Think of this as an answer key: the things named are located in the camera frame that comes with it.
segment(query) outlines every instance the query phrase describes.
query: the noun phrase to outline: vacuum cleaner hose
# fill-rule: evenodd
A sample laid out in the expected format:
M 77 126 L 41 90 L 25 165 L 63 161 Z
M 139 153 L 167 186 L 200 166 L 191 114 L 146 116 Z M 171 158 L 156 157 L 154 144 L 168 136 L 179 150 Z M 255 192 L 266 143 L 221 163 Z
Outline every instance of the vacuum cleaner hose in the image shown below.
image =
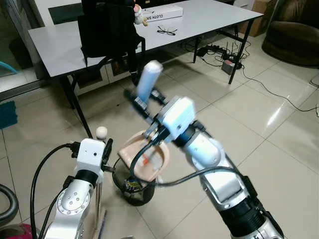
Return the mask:
M 0 192 L 4 193 L 10 202 L 9 208 L 5 212 L 0 213 L 1 224 L 4 220 L 11 219 L 16 216 L 18 212 L 18 199 L 16 198 L 14 192 L 5 185 L 0 184 Z

